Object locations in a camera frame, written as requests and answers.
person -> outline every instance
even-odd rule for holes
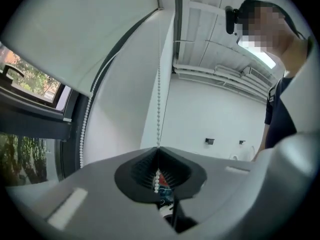
[[[283,77],[268,92],[262,140],[252,160],[255,161],[260,151],[273,148],[297,132],[280,95],[305,63],[313,42],[310,37],[301,39],[290,16],[270,2],[245,0],[238,11],[238,24],[249,42],[280,58],[285,67]]]

white ceiling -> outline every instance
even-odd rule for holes
[[[236,43],[237,36],[226,32],[225,17],[201,9],[190,8],[191,2],[199,2],[223,9],[226,6],[239,8],[244,0],[182,0],[182,22],[178,63],[203,68],[214,69],[216,65],[223,65],[241,72],[250,66],[275,83],[284,72],[284,67],[278,58],[274,58],[277,65],[270,69],[253,55]],[[261,0],[270,1],[288,12],[296,28],[304,36],[308,36],[310,29],[300,13],[289,0]]]

green foliage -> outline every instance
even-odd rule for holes
[[[57,80],[36,69],[19,56],[16,55],[15,59],[13,65],[24,73],[24,77],[22,77],[12,70],[8,71],[8,75],[13,77],[13,82],[15,84],[41,96],[43,96],[50,88],[57,88],[59,86]]]
[[[0,134],[0,172],[5,186],[19,185],[21,170],[32,184],[47,181],[46,141]]]

white roller blind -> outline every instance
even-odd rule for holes
[[[82,94],[110,50],[157,0],[25,0],[1,41],[26,61]]]

window handle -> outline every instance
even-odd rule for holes
[[[15,66],[12,66],[10,64],[5,64],[2,73],[0,73],[0,78],[10,84],[12,84],[13,80],[7,76],[7,73],[9,70],[13,70],[13,71],[17,72],[23,78],[25,77],[25,74],[20,69],[16,68]]]

